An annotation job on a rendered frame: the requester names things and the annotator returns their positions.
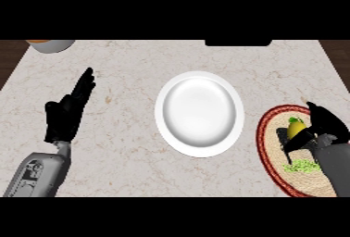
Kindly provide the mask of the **round woven red-rimmed placemat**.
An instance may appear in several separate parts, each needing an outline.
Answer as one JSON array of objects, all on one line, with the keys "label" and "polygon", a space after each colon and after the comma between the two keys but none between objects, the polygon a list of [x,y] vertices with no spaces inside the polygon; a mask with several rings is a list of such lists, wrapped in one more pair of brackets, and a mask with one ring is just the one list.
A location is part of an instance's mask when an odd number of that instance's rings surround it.
[{"label": "round woven red-rimmed placemat", "polygon": [[287,128],[290,119],[300,119],[310,126],[309,109],[297,105],[274,107],[260,118],[256,143],[257,152],[268,174],[293,197],[336,197],[330,179],[316,163],[316,140],[312,139],[302,149],[288,155],[284,146],[288,142]]}]

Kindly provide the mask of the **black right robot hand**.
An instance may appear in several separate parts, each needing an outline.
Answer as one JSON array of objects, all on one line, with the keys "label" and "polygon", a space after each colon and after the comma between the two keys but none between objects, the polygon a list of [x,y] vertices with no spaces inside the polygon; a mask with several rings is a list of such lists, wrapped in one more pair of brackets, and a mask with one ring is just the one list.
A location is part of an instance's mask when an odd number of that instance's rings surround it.
[{"label": "black right robot hand", "polygon": [[324,134],[337,137],[334,144],[347,143],[350,141],[350,130],[341,119],[322,106],[318,106],[312,102],[306,104],[309,106],[312,126],[305,128],[287,142],[284,146],[287,153],[299,150],[315,137]]}]

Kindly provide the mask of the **black appliance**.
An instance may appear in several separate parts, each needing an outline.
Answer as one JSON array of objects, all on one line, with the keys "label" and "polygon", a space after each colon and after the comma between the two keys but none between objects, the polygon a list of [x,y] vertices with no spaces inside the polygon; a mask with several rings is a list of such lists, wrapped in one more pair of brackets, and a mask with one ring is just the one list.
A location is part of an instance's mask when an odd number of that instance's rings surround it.
[{"label": "black appliance", "polygon": [[206,40],[207,46],[235,46],[235,47],[244,47],[244,46],[269,46],[272,43],[272,40]]}]

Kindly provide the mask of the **white bowl with orange content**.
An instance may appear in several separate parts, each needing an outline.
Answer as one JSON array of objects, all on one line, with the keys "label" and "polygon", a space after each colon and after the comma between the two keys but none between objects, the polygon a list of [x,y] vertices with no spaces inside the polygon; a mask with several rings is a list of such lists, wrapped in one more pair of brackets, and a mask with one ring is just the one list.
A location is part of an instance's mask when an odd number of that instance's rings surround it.
[{"label": "white bowl with orange content", "polygon": [[28,40],[33,48],[45,54],[62,52],[74,43],[74,40]]}]

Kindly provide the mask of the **white oval plate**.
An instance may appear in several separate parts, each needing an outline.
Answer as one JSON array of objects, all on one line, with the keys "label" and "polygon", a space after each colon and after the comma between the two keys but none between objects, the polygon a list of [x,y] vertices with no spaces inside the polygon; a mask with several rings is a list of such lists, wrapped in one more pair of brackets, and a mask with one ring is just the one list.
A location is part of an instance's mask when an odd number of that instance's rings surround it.
[{"label": "white oval plate", "polygon": [[189,71],[164,84],[155,121],[167,144],[186,156],[212,157],[234,146],[245,122],[244,104],[231,83],[207,71]]}]

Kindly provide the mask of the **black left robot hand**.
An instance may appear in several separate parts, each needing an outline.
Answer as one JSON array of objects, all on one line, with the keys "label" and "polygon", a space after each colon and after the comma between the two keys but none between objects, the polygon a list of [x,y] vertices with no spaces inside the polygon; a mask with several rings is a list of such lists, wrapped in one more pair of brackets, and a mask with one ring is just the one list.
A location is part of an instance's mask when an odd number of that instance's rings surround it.
[{"label": "black left robot hand", "polygon": [[46,138],[48,143],[71,142],[82,124],[83,110],[95,89],[93,69],[87,68],[74,87],[59,102],[46,103]]}]

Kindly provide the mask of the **yellow lemon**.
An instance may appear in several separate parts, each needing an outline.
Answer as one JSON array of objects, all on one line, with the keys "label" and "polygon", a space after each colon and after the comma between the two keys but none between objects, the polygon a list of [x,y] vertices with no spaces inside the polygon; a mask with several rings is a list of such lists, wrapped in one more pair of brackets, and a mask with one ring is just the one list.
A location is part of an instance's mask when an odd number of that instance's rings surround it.
[{"label": "yellow lemon", "polygon": [[305,121],[300,118],[288,119],[287,138],[293,139],[299,132],[306,128]]}]

